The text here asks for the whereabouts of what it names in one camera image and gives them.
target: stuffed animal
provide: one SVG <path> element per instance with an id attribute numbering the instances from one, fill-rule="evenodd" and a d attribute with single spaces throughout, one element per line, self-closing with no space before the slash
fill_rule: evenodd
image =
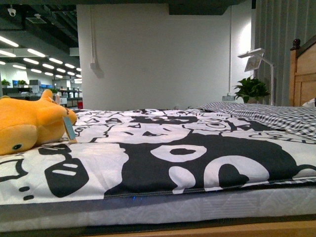
<path id="1" fill-rule="evenodd" d="M 37 101 L 0 99 L 0 156 L 58 141 L 65 133 L 63 117 L 72 124 L 76 114 L 53 101 L 47 89 Z"/>
<path id="2" fill-rule="evenodd" d="M 310 107 L 310 108 L 315 108 L 316 107 L 316 98 L 311 99 L 308 102 L 305 102 L 302 106 L 304 107 Z"/>

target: white lamp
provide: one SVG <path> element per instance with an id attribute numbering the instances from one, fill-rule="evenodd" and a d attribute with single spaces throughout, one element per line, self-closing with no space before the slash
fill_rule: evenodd
<path id="1" fill-rule="evenodd" d="M 274 105 L 274 80 L 275 80 L 275 70 L 274 70 L 274 64 L 272 62 L 270 62 L 269 60 L 265 59 L 262 55 L 265 52 L 265 50 L 263 48 L 258 48 L 258 49 L 254 49 L 251 51 L 247 51 L 243 54 L 238 55 L 238 58 L 245 58 L 245 57 L 250 57 L 250 56 L 254 56 L 257 58 L 260 58 L 261 60 L 265 61 L 266 63 L 268 63 L 270 65 L 270 69 L 271 69 L 271 81 L 270 81 L 270 104 Z"/>

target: bed post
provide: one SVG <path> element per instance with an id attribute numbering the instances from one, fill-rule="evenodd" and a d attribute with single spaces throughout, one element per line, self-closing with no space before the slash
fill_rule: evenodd
<path id="1" fill-rule="evenodd" d="M 290 58 L 290 85 L 289 85 L 289 106 L 295 106 L 295 73 L 297 70 L 297 50 L 300 48 L 301 41 L 295 39 L 291 48 Z"/>

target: pillow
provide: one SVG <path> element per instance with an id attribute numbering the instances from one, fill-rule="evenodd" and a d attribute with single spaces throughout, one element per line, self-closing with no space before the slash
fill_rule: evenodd
<path id="1" fill-rule="evenodd" d="M 308 102 L 305 102 L 302 106 L 309 107 L 309 108 L 315 108 L 316 107 L 316 98 L 313 98 Z"/>
<path id="2" fill-rule="evenodd" d="M 198 107 L 255 121 L 273 129 L 286 130 L 316 141 L 316 110 L 308 107 L 282 107 L 262 104 L 213 102 Z"/>

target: plant pot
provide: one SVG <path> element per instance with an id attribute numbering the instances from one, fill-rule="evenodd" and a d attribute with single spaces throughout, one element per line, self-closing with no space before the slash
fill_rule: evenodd
<path id="1" fill-rule="evenodd" d="M 256 100 L 255 98 L 251 97 L 251 98 L 248 100 L 247 104 L 259 104 L 259 101 Z"/>

